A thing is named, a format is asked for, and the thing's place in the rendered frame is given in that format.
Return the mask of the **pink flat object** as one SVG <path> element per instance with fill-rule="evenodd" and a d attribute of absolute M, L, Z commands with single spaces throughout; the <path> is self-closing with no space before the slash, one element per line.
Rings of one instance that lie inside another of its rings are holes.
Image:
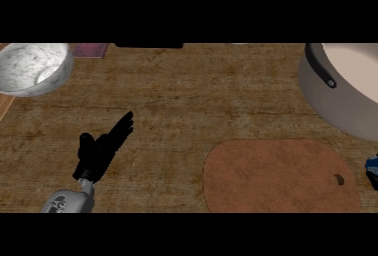
<path fill-rule="evenodd" d="M 104 58 L 108 50 L 108 43 L 78 43 L 74 47 L 77 58 Z"/>

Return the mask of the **blue can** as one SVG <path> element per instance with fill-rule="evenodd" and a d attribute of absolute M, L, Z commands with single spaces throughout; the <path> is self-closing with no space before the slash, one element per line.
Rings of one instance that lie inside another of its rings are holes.
<path fill-rule="evenodd" d="M 366 159 L 365 169 L 372 188 L 378 191 L 378 155 Z"/>

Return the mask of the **white marble bowl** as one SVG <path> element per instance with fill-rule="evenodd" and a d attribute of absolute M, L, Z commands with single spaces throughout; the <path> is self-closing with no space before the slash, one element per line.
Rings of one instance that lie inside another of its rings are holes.
<path fill-rule="evenodd" d="M 74 55 L 68 43 L 11 43 L 0 50 L 0 93 L 34 97 L 68 81 Z"/>

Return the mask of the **black flat appliance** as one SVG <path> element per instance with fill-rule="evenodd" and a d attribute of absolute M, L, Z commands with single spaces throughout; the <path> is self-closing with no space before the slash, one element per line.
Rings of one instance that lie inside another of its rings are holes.
<path fill-rule="evenodd" d="M 183 43 L 114 43 L 120 48 L 180 49 Z"/>

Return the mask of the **brown wooden cutting board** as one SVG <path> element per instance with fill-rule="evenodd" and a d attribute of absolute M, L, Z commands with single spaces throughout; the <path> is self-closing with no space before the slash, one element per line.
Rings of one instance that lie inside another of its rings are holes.
<path fill-rule="evenodd" d="M 362 210 L 349 166 L 312 139 L 228 140 L 204 164 L 213 212 L 346 213 Z"/>

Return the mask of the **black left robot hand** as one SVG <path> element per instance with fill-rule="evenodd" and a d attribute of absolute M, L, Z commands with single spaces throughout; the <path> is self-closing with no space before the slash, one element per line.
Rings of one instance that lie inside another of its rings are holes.
<path fill-rule="evenodd" d="M 90 133 L 80 135 L 78 165 L 73 177 L 96 183 L 108 170 L 115 153 L 133 132 L 133 112 L 129 112 L 111 131 L 98 139 Z"/>

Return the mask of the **grey pot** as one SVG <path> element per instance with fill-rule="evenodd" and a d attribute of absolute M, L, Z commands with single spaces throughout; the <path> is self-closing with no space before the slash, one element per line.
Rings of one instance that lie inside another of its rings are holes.
<path fill-rule="evenodd" d="M 319 117 L 378 142 L 378 43 L 307 43 L 298 86 Z"/>

